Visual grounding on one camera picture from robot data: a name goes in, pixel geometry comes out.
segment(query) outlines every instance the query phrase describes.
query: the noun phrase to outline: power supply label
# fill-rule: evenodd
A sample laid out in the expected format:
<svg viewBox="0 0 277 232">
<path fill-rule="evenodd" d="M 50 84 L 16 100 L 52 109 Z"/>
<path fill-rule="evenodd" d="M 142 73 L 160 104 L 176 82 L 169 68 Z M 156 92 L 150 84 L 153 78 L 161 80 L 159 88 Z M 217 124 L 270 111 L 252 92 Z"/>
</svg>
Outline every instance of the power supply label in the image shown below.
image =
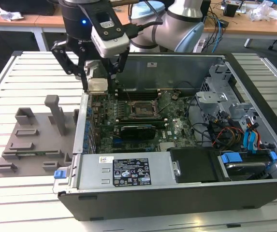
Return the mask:
<svg viewBox="0 0 277 232">
<path fill-rule="evenodd" d="M 114 159 L 113 185 L 115 187 L 151 185 L 148 158 Z"/>
</svg>

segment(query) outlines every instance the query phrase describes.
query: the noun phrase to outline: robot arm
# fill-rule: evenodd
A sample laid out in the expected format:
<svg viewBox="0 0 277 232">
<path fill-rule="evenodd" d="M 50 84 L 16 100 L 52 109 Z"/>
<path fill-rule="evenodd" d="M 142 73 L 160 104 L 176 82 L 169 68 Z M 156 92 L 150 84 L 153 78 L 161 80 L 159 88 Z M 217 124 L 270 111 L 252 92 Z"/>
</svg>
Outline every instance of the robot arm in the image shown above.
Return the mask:
<svg viewBox="0 0 277 232">
<path fill-rule="evenodd" d="M 154 44 L 161 40 L 158 44 L 177 52 L 185 52 L 199 40 L 204 28 L 199 23 L 202 0 L 175 0 L 163 18 L 157 16 L 146 21 L 133 20 L 134 24 L 122 25 L 113 7 L 140 1 L 142 0 L 58 0 L 67 40 L 56 42 L 52 53 L 67 74 L 74 74 L 81 79 L 84 92 L 88 91 L 85 62 L 99 60 L 107 72 L 109 86 L 112 75 L 124 69 L 130 52 L 130 40 L 142 30 L 144 34 L 138 36 L 137 40 L 132 40 L 132 44 L 140 44 L 141 38 Z M 72 50 L 79 57 L 77 65 L 69 59 L 66 49 Z M 119 58 L 113 64 L 109 58 L 115 55 L 119 55 Z"/>
<path fill-rule="evenodd" d="M 138 3 L 139 0 L 110 2 L 109 0 L 58 0 L 67 32 L 67 41 L 56 42 L 52 53 L 67 74 L 81 79 L 84 92 L 88 90 L 85 62 L 99 60 L 108 77 L 120 73 L 129 54 L 130 39 L 136 37 L 146 25 L 122 25 L 113 6 Z M 147 26 L 161 24 L 152 22 Z M 66 48 L 78 57 L 74 64 L 66 54 Z M 110 57 L 119 54 L 116 63 Z"/>
</svg>

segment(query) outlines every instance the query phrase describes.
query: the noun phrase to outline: blue cable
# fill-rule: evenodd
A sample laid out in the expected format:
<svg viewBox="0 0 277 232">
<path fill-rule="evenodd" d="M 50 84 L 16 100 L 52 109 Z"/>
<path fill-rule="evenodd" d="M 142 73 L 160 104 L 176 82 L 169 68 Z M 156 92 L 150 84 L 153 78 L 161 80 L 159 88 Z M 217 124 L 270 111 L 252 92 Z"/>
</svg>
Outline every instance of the blue cable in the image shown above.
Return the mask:
<svg viewBox="0 0 277 232">
<path fill-rule="evenodd" d="M 219 31 L 218 31 L 218 36 L 217 36 L 216 44 L 214 46 L 214 49 L 212 49 L 211 53 L 214 53 L 214 51 L 216 50 L 216 48 L 217 48 L 217 46 L 219 44 L 219 38 L 220 38 L 221 24 L 220 24 L 220 21 L 217 18 L 216 18 L 216 20 L 218 21 Z"/>
</svg>

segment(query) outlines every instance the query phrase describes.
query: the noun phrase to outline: motherboard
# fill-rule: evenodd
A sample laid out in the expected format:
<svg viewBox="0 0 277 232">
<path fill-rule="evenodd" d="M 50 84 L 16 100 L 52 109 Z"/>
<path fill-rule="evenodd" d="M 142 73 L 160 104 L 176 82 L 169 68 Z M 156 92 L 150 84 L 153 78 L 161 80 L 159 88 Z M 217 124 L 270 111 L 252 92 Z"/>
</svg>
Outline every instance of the motherboard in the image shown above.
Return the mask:
<svg viewBox="0 0 277 232">
<path fill-rule="evenodd" d="M 195 146 L 186 118 L 190 97 L 162 91 L 134 96 L 93 95 L 87 109 L 86 153 L 166 151 Z"/>
</svg>

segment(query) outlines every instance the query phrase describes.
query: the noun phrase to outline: workbench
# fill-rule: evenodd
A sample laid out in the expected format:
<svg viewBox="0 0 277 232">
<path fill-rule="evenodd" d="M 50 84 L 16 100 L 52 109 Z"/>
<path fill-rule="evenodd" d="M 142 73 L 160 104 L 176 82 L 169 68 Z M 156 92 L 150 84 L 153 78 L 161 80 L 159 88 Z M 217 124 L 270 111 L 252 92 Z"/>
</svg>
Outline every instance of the workbench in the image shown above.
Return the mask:
<svg viewBox="0 0 277 232">
<path fill-rule="evenodd" d="M 234 55 L 277 114 L 277 70 L 256 54 Z M 73 53 L 69 56 L 78 61 Z M 50 52 L 12 56 L 0 74 L 0 157 L 17 109 L 49 112 L 44 105 L 47 94 L 58 94 L 63 111 L 73 112 L 79 108 L 81 82 L 66 75 Z M 277 199 L 260 209 L 79 222 L 52 192 L 53 183 L 53 176 L 0 178 L 0 231 L 277 231 Z M 241 227 L 231 228 L 232 224 Z"/>
</svg>

